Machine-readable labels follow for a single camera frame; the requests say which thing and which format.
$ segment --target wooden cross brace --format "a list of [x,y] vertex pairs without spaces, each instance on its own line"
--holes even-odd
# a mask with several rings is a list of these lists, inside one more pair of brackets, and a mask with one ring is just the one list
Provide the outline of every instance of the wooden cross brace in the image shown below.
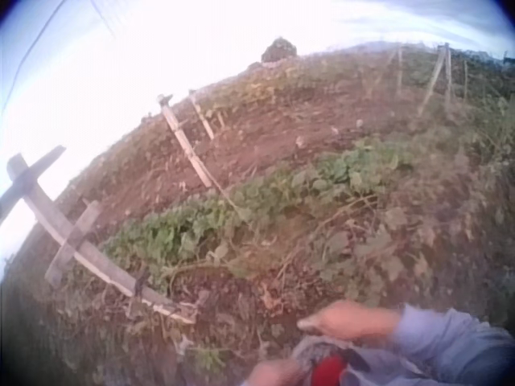
[[45,279],[52,287],[60,287],[63,274],[71,268],[69,264],[70,260],[73,258],[75,251],[82,244],[82,241],[84,241],[86,234],[89,232],[89,229],[93,226],[100,213],[100,204],[97,201],[93,201],[88,205],[72,228],[72,231],[68,234],[64,244],[59,248],[54,260],[51,261],[45,273]]
[[23,173],[13,179],[13,184],[6,190],[2,197],[0,197],[0,224],[6,219],[16,203],[32,189],[38,177],[48,169],[65,150],[64,147],[57,146],[36,161],[34,165],[27,167]]
[[[7,172],[13,181],[24,175],[29,169],[20,154],[15,155],[7,163]],[[114,285],[126,296],[134,296],[136,280],[114,264],[95,245],[84,239],[84,234],[100,212],[98,203],[91,203],[74,226],[36,181],[33,181],[30,189],[24,193],[23,200],[34,212],[36,219],[62,245],[45,275],[47,279],[58,284],[62,272],[68,267],[70,256],[73,255],[79,263],[101,280]],[[142,288],[141,297],[142,302],[161,314],[182,323],[195,323],[196,308],[192,305],[176,304],[148,287]]]

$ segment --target green plant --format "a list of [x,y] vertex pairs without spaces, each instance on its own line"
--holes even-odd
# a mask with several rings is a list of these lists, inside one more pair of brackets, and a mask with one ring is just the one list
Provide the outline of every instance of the green plant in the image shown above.
[[200,370],[209,373],[219,373],[225,367],[220,356],[221,350],[216,348],[195,349],[196,365]]
[[[409,155],[397,142],[362,140],[342,154],[323,154],[314,165],[300,170],[282,166],[235,186],[229,194],[238,211],[210,190],[162,214],[152,213],[142,222],[128,222],[103,249],[124,269],[135,269],[138,261],[146,261],[150,283],[166,292],[163,267],[203,261],[220,245],[233,243],[237,234],[255,238],[288,209],[316,217],[349,196],[380,191],[399,160],[408,162]],[[229,251],[224,250],[218,259],[227,259]]]

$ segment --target weed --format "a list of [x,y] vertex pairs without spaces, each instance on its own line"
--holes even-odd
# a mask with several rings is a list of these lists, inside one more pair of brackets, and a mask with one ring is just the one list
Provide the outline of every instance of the weed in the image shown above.
[[196,366],[201,371],[217,374],[225,368],[225,362],[220,354],[221,350],[216,348],[195,349]]

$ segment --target wooden stake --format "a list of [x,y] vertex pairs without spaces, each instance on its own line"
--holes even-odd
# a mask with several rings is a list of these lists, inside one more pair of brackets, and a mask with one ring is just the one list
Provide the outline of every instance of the wooden stake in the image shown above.
[[206,129],[206,132],[208,133],[208,136],[211,138],[211,140],[213,140],[215,137],[215,134],[213,134],[208,120],[202,114],[202,110],[200,109],[199,104],[196,103],[195,94],[190,92],[189,97],[190,97],[190,101],[192,102],[193,107],[195,108],[197,115],[199,116],[200,121],[202,122],[202,125],[204,125],[204,128]]
[[397,69],[397,98],[401,97],[402,94],[402,45],[399,44],[397,57],[399,60],[399,67]]
[[220,127],[222,129],[225,129],[225,122],[224,122],[224,118],[222,117],[222,114],[220,113],[219,110],[216,111],[216,116],[218,117],[218,121],[220,122]]
[[447,88],[445,90],[445,111],[449,112],[451,109],[452,98],[452,67],[449,43],[445,43],[445,77],[447,79]]
[[367,93],[365,94],[365,99],[370,99],[372,98],[372,93],[373,93],[373,90],[377,87],[377,85],[381,82],[381,80],[383,79],[383,75],[385,75],[385,72],[386,72],[386,69],[388,68],[388,66],[392,63],[393,61],[393,58],[395,57],[395,55],[397,54],[397,50],[392,52],[391,55],[389,56],[388,60],[386,60],[386,64],[385,66],[381,69],[381,72],[379,72],[379,75],[377,76],[377,78],[374,80],[374,82],[372,83],[372,85],[369,87],[369,89],[367,90]]
[[463,86],[463,102],[467,102],[467,90],[468,90],[468,64],[467,61],[463,61],[465,71],[465,85]]
[[192,144],[188,141],[186,135],[179,127],[179,122],[177,121],[177,118],[175,117],[173,111],[171,111],[171,107],[168,105],[169,100],[170,97],[164,97],[162,95],[158,96],[158,103],[161,105],[161,111],[163,112],[163,116],[167,119],[171,132],[175,135],[177,141],[179,141],[179,144],[183,148],[187,159],[189,159],[192,163],[192,166],[195,169],[196,173],[199,175],[200,180],[202,180],[202,183],[206,187],[211,187],[212,182],[204,171],[205,166],[200,160],[200,158],[197,157],[195,151],[193,150]]
[[427,85],[426,95],[424,96],[424,100],[418,107],[418,117],[421,117],[424,114],[424,110],[426,109],[427,103],[429,102],[431,95],[433,95],[433,89],[435,88],[436,80],[438,79],[438,75],[442,71],[443,60],[445,59],[445,50],[440,50],[438,59],[436,60],[435,68],[433,69],[433,75],[431,76],[431,80]]

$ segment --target blue sleeve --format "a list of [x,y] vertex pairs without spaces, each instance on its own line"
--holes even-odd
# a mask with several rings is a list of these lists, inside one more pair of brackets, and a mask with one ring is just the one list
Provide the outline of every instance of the blue sleeve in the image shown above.
[[440,314],[406,306],[393,345],[414,363],[430,366],[438,381],[495,384],[515,364],[515,340],[469,314]]

